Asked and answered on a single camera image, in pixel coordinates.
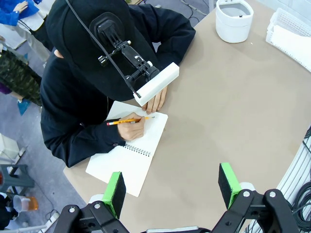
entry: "pencil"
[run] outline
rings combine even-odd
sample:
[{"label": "pencil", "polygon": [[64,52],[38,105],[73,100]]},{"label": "pencil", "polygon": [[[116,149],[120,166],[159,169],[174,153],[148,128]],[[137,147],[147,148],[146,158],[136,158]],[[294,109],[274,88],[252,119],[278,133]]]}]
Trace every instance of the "pencil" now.
[{"label": "pencil", "polygon": [[[146,120],[155,118],[155,116],[152,117],[145,117]],[[122,123],[130,123],[130,122],[139,122],[140,119],[128,119],[128,120],[119,120],[119,121],[113,121],[113,122],[107,122],[107,125],[118,125]]]}]

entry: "table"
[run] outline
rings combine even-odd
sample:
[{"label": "table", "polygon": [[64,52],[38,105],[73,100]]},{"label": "table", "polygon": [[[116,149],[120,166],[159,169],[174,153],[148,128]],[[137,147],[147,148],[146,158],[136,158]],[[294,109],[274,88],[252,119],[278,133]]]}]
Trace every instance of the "table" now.
[{"label": "table", "polygon": [[[225,211],[220,162],[264,193],[281,181],[311,119],[311,74],[265,42],[273,11],[254,0],[243,43],[222,41],[215,11],[197,34],[161,112],[169,118],[140,196],[126,195],[121,221],[130,232],[198,225],[212,229]],[[106,184],[85,173],[65,175],[88,202]]]}]

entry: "hand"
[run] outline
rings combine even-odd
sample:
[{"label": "hand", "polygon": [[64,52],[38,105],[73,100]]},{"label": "hand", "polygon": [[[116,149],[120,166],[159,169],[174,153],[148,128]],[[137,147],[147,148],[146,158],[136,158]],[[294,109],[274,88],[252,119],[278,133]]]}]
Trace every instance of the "hand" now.
[{"label": "hand", "polygon": [[138,116],[136,113],[131,113],[130,115],[121,118],[120,120],[128,120],[128,119],[139,119],[138,123],[121,123],[118,124],[118,131],[124,140],[134,140],[136,138],[140,138],[144,136],[144,124],[145,117]]},{"label": "hand", "polygon": [[147,111],[147,114],[150,114],[160,110],[164,104],[166,92],[167,86],[142,107],[143,111]]},{"label": "hand", "polygon": [[28,2],[23,1],[16,5],[13,11],[19,11],[20,13],[28,7]]}]

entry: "white bucket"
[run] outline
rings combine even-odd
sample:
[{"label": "white bucket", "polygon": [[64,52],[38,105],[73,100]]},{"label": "white bucket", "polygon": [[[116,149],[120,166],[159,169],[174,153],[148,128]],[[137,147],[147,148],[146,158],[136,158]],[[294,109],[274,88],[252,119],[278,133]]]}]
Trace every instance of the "white bucket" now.
[{"label": "white bucket", "polygon": [[19,213],[29,210],[29,202],[30,199],[23,196],[15,195],[13,197],[13,207]]},{"label": "white bucket", "polygon": [[218,0],[216,32],[228,43],[240,43],[248,38],[254,11],[244,0]]}]

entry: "white paper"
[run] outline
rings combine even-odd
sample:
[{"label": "white paper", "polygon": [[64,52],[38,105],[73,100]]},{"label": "white paper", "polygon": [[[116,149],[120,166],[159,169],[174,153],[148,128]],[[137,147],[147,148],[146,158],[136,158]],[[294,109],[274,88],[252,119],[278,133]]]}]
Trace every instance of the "white paper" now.
[{"label": "white paper", "polygon": [[150,152],[151,155],[148,157],[124,147],[117,146],[110,153],[92,156],[87,165],[86,172],[108,183],[113,172],[121,171],[126,186],[126,192],[138,197],[168,116],[162,113],[147,115],[141,108],[115,101],[107,119],[125,117],[132,112],[140,116],[155,117],[146,120],[144,137],[132,142],[127,142],[127,144],[133,147]]}]

